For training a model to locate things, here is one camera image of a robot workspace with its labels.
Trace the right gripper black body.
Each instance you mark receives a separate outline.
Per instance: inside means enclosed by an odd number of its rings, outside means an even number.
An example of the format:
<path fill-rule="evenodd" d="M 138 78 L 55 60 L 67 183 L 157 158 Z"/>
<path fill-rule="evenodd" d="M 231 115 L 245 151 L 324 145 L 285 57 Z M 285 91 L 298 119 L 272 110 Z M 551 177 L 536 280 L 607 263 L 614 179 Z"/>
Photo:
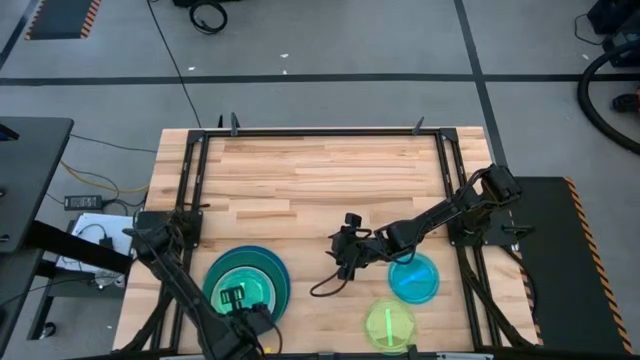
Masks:
<path fill-rule="evenodd" d="M 327 254 L 346 270 L 366 268 L 375 261 L 375 254 L 370 249 L 373 241 L 371 234 L 369 229 L 341 227 L 330 236 L 331 247 Z"/>

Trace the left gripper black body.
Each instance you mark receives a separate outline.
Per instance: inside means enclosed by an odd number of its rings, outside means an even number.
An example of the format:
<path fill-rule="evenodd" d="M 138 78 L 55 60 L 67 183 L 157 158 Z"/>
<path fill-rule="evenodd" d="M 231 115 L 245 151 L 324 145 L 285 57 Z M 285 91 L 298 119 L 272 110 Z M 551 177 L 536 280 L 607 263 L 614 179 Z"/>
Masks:
<path fill-rule="evenodd" d="M 256 303 L 250 307 L 242 307 L 238 317 L 241 324 L 250 331 L 251 334 L 259 336 L 275 328 L 272 314 L 264 303 Z"/>

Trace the green transparent plate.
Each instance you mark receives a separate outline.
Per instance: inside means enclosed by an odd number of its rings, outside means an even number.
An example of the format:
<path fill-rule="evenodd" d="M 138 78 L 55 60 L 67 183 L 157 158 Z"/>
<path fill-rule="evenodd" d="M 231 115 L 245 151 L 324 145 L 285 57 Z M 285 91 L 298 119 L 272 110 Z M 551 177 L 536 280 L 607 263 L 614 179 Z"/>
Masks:
<path fill-rule="evenodd" d="M 230 288 L 241 287 L 244 295 L 240 300 L 243 308 L 251 308 L 256 304 L 264 304 L 272 312 L 276 305 L 275 287 L 267 274 L 255 267 L 241 266 L 223 270 L 213 279 L 211 304 L 214 309 L 226 314 L 232 310 L 230 303 L 224 303 L 221 292 Z"/>

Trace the clear lime green plate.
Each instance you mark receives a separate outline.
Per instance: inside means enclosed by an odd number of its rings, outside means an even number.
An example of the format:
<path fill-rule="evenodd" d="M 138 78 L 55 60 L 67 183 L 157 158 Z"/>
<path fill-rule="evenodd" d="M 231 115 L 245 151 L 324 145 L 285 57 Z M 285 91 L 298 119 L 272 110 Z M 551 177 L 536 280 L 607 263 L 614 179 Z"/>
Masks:
<path fill-rule="evenodd" d="M 379 352 L 396 355 L 406 352 L 417 332 L 411 309 L 396 299 L 374 302 L 365 317 L 364 330 L 369 343 Z"/>

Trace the teal transparent plastic plate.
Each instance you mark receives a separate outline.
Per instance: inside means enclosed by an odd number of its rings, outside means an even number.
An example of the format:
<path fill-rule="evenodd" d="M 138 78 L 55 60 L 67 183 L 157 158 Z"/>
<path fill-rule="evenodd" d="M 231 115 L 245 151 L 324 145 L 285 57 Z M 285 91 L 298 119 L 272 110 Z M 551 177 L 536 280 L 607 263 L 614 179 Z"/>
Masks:
<path fill-rule="evenodd" d="M 420 305 L 431 301 L 440 286 L 439 271 L 427 256 L 416 253 L 393 262 L 388 270 L 392 293 L 400 300 Z"/>

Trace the white paper sheets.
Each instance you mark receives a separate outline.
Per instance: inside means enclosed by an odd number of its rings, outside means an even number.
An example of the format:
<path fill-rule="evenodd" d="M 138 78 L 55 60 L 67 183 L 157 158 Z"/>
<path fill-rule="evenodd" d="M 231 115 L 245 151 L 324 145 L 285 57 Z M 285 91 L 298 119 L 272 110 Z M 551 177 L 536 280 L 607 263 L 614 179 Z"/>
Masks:
<path fill-rule="evenodd" d="M 131 237 L 126 235 L 123 230 L 131 228 L 132 225 L 132 216 L 84 213 L 75 222 L 71 234 L 120 254 L 131 255 Z M 65 270 L 92 273 L 99 289 L 110 286 L 122 289 L 126 287 L 124 274 L 98 268 L 78 260 L 60 256 L 56 260 L 56 266 Z"/>

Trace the black power adapter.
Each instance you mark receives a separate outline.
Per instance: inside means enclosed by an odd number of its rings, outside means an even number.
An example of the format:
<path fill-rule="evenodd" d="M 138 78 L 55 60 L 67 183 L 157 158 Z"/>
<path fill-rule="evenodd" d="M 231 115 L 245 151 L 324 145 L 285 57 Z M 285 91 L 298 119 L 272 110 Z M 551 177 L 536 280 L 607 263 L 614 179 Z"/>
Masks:
<path fill-rule="evenodd" d="M 101 210 L 103 208 L 103 199 L 100 195 L 66 196 L 63 206 L 66 211 Z"/>

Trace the large black hazard-edged mat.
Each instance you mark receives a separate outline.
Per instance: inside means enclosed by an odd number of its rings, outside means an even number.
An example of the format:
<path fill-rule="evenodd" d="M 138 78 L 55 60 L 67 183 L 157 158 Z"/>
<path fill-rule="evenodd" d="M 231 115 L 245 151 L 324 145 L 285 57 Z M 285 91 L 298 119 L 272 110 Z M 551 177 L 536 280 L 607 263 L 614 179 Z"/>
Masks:
<path fill-rule="evenodd" d="M 574 182 L 517 181 L 523 193 L 511 211 L 518 225 L 534 228 L 520 242 L 520 253 L 535 286 L 535 325 L 543 347 L 609 358 L 633 354 Z"/>

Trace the black desk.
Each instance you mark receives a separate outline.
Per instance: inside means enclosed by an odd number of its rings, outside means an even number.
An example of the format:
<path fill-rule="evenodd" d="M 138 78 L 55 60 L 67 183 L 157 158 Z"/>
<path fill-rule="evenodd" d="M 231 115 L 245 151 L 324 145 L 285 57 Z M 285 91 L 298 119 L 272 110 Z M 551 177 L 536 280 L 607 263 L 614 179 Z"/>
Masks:
<path fill-rule="evenodd" d="M 131 266 L 127 254 L 36 219 L 73 126 L 70 118 L 0 116 L 0 357 L 45 252 L 122 274 Z"/>

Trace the small black floor object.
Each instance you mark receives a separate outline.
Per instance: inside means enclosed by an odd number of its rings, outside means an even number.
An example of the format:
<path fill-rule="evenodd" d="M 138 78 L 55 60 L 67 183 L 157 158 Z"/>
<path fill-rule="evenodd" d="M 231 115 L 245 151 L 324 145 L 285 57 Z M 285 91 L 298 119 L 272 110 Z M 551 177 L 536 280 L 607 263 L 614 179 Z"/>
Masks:
<path fill-rule="evenodd" d="M 640 94 L 621 94 L 611 101 L 610 107 L 617 113 L 640 113 Z"/>

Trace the small black hazard-edged mat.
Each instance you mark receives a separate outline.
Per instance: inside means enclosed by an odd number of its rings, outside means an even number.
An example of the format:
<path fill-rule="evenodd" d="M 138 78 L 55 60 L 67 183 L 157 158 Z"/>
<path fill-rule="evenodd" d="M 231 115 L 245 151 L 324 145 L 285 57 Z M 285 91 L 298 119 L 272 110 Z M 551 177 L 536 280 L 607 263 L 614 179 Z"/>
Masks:
<path fill-rule="evenodd" d="M 102 0 L 41 0 L 25 40 L 86 39 Z"/>

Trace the black floor equipment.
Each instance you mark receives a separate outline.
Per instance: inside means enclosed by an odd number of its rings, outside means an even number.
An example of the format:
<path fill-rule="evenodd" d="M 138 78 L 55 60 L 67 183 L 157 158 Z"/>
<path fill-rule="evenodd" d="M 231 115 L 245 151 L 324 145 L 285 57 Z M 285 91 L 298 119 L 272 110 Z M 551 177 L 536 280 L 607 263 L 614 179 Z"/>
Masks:
<path fill-rule="evenodd" d="M 640 68 L 640 0 L 596 0 L 587 19 L 596 34 L 605 36 L 599 65 Z"/>

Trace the black aluminium table frame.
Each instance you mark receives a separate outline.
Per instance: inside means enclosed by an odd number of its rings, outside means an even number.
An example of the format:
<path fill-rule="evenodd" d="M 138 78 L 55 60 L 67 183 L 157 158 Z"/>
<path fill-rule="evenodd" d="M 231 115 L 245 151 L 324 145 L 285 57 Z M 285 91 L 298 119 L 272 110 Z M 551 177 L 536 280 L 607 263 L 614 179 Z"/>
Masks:
<path fill-rule="evenodd" d="M 416 253 L 436 265 L 440 286 L 429 302 L 411 305 L 388 283 L 393 262 L 334 276 L 330 236 L 346 213 L 375 230 L 411 219 L 452 196 L 472 174 L 492 165 L 479 128 L 240 128 L 167 129 L 162 133 L 138 226 L 160 224 L 175 209 L 198 215 L 196 236 L 179 248 L 184 268 L 211 303 L 213 279 L 249 266 L 275 287 L 275 328 L 258 336 L 265 360 L 381 358 L 396 360 L 368 341 L 364 320 L 380 299 L 413 312 L 414 344 L 428 355 L 476 352 L 488 356 L 536 344 L 518 265 L 485 250 L 485 233 L 462 246 L 445 224 L 429 232 Z M 136 260 L 129 272 L 116 333 L 120 350 L 147 321 L 165 291 Z M 171 302 L 159 326 L 170 355 L 204 356 L 190 319 Z"/>

